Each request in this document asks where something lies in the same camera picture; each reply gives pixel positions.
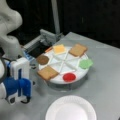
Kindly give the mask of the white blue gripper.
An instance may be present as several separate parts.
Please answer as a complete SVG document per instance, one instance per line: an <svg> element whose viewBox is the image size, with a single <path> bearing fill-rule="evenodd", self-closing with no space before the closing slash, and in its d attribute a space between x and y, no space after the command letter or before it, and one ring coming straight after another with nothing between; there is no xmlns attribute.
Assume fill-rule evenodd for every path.
<svg viewBox="0 0 120 120"><path fill-rule="evenodd" d="M29 70L30 62L24 57L13 61L0 58L0 99L9 104L29 103L32 95Z"/></svg>

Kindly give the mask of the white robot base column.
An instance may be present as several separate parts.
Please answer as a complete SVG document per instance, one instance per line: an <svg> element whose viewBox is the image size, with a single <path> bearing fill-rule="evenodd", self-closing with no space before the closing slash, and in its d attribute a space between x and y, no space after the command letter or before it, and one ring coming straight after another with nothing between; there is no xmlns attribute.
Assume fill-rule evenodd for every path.
<svg viewBox="0 0 120 120"><path fill-rule="evenodd" d="M21 15L7 4L0 5L0 47L11 60L23 57L24 53L18 39L10 33L22 25Z"/></svg>

